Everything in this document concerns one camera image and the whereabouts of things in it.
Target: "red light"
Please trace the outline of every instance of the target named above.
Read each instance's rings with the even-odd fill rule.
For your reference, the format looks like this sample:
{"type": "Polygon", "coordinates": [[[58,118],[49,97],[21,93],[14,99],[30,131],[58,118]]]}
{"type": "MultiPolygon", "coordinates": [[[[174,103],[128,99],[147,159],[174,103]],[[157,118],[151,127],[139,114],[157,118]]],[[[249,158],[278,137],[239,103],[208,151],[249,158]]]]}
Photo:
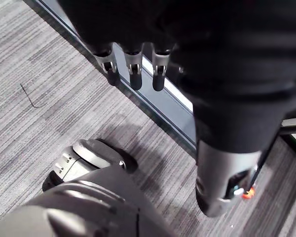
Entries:
{"type": "Polygon", "coordinates": [[[256,193],[255,189],[253,187],[251,187],[249,191],[245,192],[242,195],[242,198],[251,199],[255,195],[255,193],[256,193]]]}

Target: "black fabric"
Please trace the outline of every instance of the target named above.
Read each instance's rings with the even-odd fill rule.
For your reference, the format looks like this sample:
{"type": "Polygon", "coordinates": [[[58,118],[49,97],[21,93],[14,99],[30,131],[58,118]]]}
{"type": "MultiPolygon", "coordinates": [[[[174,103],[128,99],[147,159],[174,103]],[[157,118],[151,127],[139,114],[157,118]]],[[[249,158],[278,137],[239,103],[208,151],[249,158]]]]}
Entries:
{"type": "Polygon", "coordinates": [[[175,43],[171,61],[184,68],[177,86],[193,103],[197,140],[217,149],[264,150],[296,109],[296,1],[59,3],[88,45],[175,43]]]}

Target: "gray carpet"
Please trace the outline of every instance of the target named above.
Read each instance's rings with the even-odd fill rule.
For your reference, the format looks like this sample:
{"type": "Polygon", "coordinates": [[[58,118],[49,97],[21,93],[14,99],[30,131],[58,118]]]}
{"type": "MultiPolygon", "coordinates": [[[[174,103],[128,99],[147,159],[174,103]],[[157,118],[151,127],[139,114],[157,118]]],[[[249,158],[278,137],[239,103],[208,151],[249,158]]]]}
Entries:
{"type": "Polygon", "coordinates": [[[195,161],[24,2],[0,0],[0,219],[41,192],[65,146],[98,137],[138,160],[134,181],[179,236],[296,236],[296,154],[284,141],[255,198],[207,218],[195,161]]]}

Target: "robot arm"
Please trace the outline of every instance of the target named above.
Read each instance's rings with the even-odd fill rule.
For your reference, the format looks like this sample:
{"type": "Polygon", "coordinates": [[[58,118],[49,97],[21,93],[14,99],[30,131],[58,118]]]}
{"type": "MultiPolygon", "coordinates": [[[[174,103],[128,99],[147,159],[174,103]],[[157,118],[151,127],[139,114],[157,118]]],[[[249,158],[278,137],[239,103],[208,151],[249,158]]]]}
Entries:
{"type": "Polygon", "coordinates": [[[58,2],[110,84],[119,81],[112,42],[123,48],[134,90],[142,84],[143,42],[153,43],[154,89],[163,88],[169,59],[184,68],[177,86],[193,103],[197,202],[208,216],[224,213],[248,188],[284,115],[296,108],[296,5],[58,2]]]}

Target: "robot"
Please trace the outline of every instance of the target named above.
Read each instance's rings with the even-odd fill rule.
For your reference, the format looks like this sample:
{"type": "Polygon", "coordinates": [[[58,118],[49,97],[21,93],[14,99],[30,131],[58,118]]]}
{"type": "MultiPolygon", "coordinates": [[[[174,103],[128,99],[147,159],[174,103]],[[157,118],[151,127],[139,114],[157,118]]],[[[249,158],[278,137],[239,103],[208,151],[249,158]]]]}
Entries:
{"type": "MultiPolygon", "coordinates": [[[[153,45],[155,90],[169,63],[180,68],[176,86],[193,103],[196,127],[196,201],[209,217],[225,213],[250,188],[261,154],[296,109],[296,2],[58,2],[110,85],[119,83],[113,42],[124,51],[134,90],[142,85],[145,42],[153,45]]],[[[173,235],[127,177],[136,162],[120,153],[98,140],[65,149],[43,185],[56,187],[6,224],[29,216],[42,223],[44,216],[39,228],[58,236],[173,235]]]]}

